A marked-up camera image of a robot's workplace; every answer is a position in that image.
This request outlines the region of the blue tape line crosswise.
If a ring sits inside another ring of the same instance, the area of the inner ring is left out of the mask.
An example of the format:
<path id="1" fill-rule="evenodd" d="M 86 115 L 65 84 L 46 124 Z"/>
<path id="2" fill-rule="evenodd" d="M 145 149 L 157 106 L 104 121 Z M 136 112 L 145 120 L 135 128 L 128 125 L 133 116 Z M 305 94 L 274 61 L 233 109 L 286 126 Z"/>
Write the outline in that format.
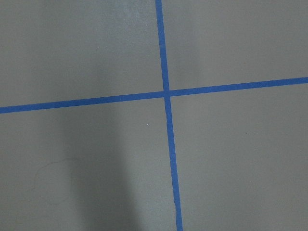
<path id="1" fill-rule="evenodd" d="M 214 93 L 223 91 L 248 90 L 248 89 L 269 88 L 277 86 L 307 84 L 307 82 L 308 82 L 307 77 L 257 81 L 257 82 L 217 85 L 217 86 L 190 88 L 190 89 L 169 90 L 166 93 L 163 91 L 156 91 L 156 92 L 136 93 L 136 94 L 68 100 L 68 101 L 57 101 L 48 103 L 13 105 L 13 106 L 1 107 L 0 112 L 2 114 L 8 114 L 8 113 L 17 113 L 25 111 L 36 111 L 36 110 L 56 109 L 65 107 L 156 99 L 156 98 L 164 98 L 165 96 L 176 97 L 176 96 L 205 94 L 205 93 Z"/>

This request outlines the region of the blue tape line lengthwise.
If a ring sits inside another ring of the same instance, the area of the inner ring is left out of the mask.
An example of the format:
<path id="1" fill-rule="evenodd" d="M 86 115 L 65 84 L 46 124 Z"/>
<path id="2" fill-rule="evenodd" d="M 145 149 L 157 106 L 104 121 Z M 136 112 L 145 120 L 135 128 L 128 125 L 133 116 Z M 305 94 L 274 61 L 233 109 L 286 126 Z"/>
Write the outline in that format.
<path id="1" fill-rule="evenodd" d="M 168 76 L 164 18 L 163 18 L 162 2 L 160 0 L 155 1 L 155 9 L 156 9 L 160 62 L 161 62 L 161 72 L 162 72 L 164 105 L 165 105 L 165 113 L 166 113 L 170 171 L 171 171 L 171 180 L 172 180 L 173 200 L 174 200 L 174 205 L 175 205 L 175 222 L 176 222 L 176 230 L 182 231 L 183 223 L 182 223 L 180 188 L 179 188 L 179 179 L 178 179 L 178 168 L 177 168 L 177 159 L 176 159 L 176 148 L 175 148 L 175 140 L 174 140 L 174 128 L 173 128 L 170 86 L 169 86 L 169 76 Z"/>

